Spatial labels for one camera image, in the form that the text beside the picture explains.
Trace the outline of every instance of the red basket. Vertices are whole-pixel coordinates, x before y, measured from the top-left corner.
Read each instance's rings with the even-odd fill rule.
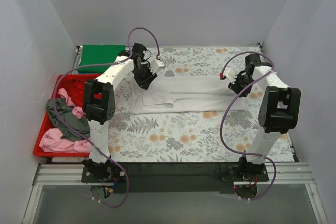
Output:
[[[83,106],[83,94],[84,94],[84,83],[88,79],[95,79],[100,74],[69,74],[64,77],[62,82],[59,84],[58,89],[64,88],[68,92],[68,95],[71,97],[73,103],[76,106]],[[42,126],[40,129],[40,132],[38,133],[37,141],[34,147],[34,155],[39,157],[88,157],[89,153],[79,153],[79,152],[73,152],[73,153],[62,153],[62,152],[44,152],[41,147],[39,146],[41,139],[46,133],[46,131],[50,128],[53,128],[53,125],[49,119],[48,113],[46,112]]]

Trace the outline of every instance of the gray floor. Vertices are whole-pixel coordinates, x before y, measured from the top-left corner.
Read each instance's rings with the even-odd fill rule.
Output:
[[[94,193],[103,194],[101,188]],[[89,186],[44,186],[34,223],[317,223],[305,185],[274,185],[250,204],[214,194],[132,193],[121,208],[111,209],[91,200]]]

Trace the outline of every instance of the laundry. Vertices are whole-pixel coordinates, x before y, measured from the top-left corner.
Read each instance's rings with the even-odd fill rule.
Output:
[[[61,118],[79,133],[85,135],[86,137],[90,137],[89,123],[84,116],[82,108],[75,107],[71,98],[68,97],[67,91],[65,89],[60,89],[58,94],[61,96],[61,98],[56,99],[56,109],[59,112]],[[57,119],[52,99],[49,99],[47,102],[47,112],[53,126],[61,131],[62,138],[66,138],[70,141],[82,140],[82,138],[77,133],[69,130]]]
[[[148,90],[132,79],[131,114],[225,111],[235,92],[228,80],[216,76],[157,77]],[[232,111],[245,110],[245,98],[239,98]]]
[[[57,129],[49,129],[42,137],[39,146],[45,152],[91,152],[91,144],[86,140],[70,141],[63,138],[62,132]]]

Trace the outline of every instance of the pink cloth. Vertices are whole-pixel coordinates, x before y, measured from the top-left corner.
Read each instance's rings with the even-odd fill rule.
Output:
[[[76,106],[71,97],[68,96],[68,92],[65,89],[59,89],[58,94],[65,98],[68,106]],[[72,113],[78,119],[81,119],[85,113],[81,107],[74,107]],[[91,152],[91,144],[86,140],[78,140],[78,141],[70,141],[65,138],[61,138],[63,136],[62,132],[58,128],[49,129],[46,133],[44,133],[39,146],[45,152],[82,152],[82,153],[90,153]]]
[[[62,97],[62,98],[65,98],[65,101],[67,102],[67,105],[68,106],[76,106],[72,100],[71,100],[71,97],[68,96],[68,92],[65,90],[65,89],[59,89],[58,90],[58,94]],[[81,119],[85,113],[83,112],[83,109],[81,107],[74,107],[73,110],[72,110],[72,113],[75,117],[77,117],[78,119]]]
[[[44,133],[40,147],[45,152],[91,152],[91,144],[86,140],[70,141],[62,137],[58,128],[49,129]]]

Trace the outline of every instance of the gray cloth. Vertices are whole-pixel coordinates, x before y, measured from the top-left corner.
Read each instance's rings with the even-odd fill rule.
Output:
[[[75,117],[72,113],[73,108],[74,106],[67,105],[65,98],[56,99],[56,109],[60,114],[61,118],[81,134],[90,137],[90,126],[87,118],[85,116],[83,116],[81,119]],[[49,99],[47,102],[47,112],[53,126],[59,128],[59,130],[63,133],[62,138],[66,138],[73,142],[76,140],[82,140],[82,138],[78,134],[68,129],[57,119],[52,99]]]

